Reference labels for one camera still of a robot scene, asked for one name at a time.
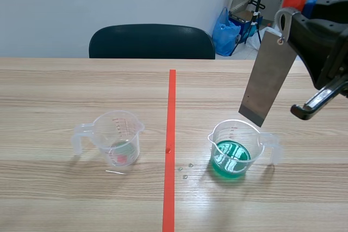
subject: black chair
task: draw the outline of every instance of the black chair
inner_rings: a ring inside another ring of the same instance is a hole
[[[212,38],[194,27],[125,24],[100,29],[89,44],[90,58],[215,59]]]

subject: plastic measuring cup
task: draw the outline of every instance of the plastic measuring cup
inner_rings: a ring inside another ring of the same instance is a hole
[[[75,127],[71,143],[75,154],[82,154],[81,137],[88,137],[112,166],[132,164],[139,156],[139,133],[144,125],[127,111],[111,111],[93,123]]]
[[[272,148],[271,163],[277,164],[282,155],[278,137],[260,133],[241,120],[220,122],[208,135],[212,143],[211,163],[221,175],[239,177],[261,156],[265,147]]]

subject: table surface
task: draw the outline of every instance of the table surface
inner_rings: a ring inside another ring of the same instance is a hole
[[[345,231],[348,106],[337,97],[310,121],[289,109],[316,93],[295,62],[262,131],[279,135],[237,181],[209,165],[207,135],[238,109],[253,61],[0,59],[0,230],[161,231],[169,69],[177,70],[176,231]],[[110,110],[146,129],[127,175],[111,170],[73,127]]]

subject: metal sheet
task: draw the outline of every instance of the metal sheet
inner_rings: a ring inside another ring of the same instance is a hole
[[[297,54],[279,36],[265,35],[255,60],[239,113],[261,127],[287,77]]]

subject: red tape line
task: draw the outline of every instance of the red tape line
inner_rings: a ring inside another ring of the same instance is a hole
[[[175,103],[176,71],[169,70],[162,232],[175,231]]]

